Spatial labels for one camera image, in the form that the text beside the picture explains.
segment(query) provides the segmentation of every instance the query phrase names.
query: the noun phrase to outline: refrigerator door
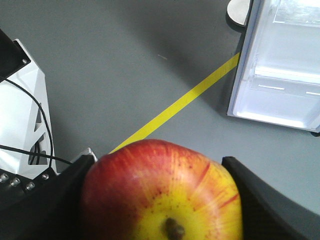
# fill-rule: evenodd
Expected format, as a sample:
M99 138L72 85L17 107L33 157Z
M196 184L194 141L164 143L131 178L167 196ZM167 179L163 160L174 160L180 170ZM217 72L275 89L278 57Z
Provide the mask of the refrigerator door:
M254 0L228 115L320 132L320 1Z

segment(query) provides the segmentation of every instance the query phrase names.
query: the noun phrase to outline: apple skin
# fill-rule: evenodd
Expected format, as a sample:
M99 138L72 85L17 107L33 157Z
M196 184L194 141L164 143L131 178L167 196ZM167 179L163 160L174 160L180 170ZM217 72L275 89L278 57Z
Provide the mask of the apple skin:
M229 172L157 139L95 163L84 180L80 216L86 240L168 240L168 218L184 227L183 240L243 239L240 195Z

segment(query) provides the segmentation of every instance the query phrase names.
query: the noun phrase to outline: apple stem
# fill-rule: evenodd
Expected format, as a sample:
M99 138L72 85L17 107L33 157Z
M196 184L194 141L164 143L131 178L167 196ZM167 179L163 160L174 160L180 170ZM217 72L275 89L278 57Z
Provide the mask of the apple stem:
M185 235L185 228L170 217L165 221L165 231L168 240L182 240Z

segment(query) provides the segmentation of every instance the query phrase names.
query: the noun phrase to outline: metal bolt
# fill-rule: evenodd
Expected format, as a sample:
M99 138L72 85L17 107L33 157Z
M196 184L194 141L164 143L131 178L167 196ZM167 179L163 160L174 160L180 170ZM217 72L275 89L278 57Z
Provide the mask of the metal bolt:
M15 177L15 178L12 179L12 181L10 182L10 185L11 185L12 187L16 187L16 186L19 185L19 183L20 183L20 179L17 178L17 177Z
M41 177L42 177L43 180L48 180L49 179L49 174L44 173L44 174L42 174Z
M0 175L0 183L5 183L8 179L9 179L8 174L2 173L2 174Z
M27 189L27 190L29 190L29 191L31 191L32 189L34 189L35 188L35 183L33 182L33 181L31 181L31 182L29 182L26 186L25 186L25 188Z

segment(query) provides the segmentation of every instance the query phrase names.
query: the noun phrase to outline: black cable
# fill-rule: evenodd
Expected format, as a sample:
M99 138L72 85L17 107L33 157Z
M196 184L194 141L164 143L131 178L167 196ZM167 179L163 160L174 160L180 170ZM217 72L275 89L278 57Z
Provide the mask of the black cable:
M41 153L40 152L40 144L39 144L39 142L38 141L36 141L36 143L35 143L35 148L36 148L36 153ZM40 163L40 156L36 156L36 162L35 162L35 164L36 165L39 165L39 163Z
M38 152L38 149L37 149L37 146L36 146L36 145L34 145L34 152L35 152L35 153ZM35 157L36 157L35 155L32 156L29 165L32 165L32 164L34 163Z
M52 157L53 157L53 153L54 153L54 144L53 144L53 140L52 140L52 135L51 135L51 131L50 131L50 128L49 128L49 125L48 125L48 122L47 122L47 118L46 118L46 115L45 115L45 112L41 106L41 104L37 101L37 99L30 93L28 92L27 90L25 90L22 86L20 86L19 84L3 77L3 76L0 76L0 83L3 82L3 81L7 81L8 83L16 86L17 88L19 88L20 90L22 90L23 92L25 92L30 98L32 98L32 100L37 104L37 106L39 107L39 110L42 114L42 117L43 117L43 121L44 121L44 124L45 124L45 127L46 127L46 130L48 132L48 137L49 137L49 141L50 141L50 156L49 156L49 167L52 166Z
M22 149L11 147L11 146L5 146L5 145L0 144L0 149L12 151L12 152L17 152L17 153L21 153L21 154L26 154L26 155L39 156L39 157L43 157L43 158L47 158L47 159L51 158L51 159L60 161L65 164L69 164L69 165L72 164L72 162L66 161L66 160L64 160L60 157L57 157L57 156L49 156L49 155L42 154L39 152L26 151L26 150L22 150Z

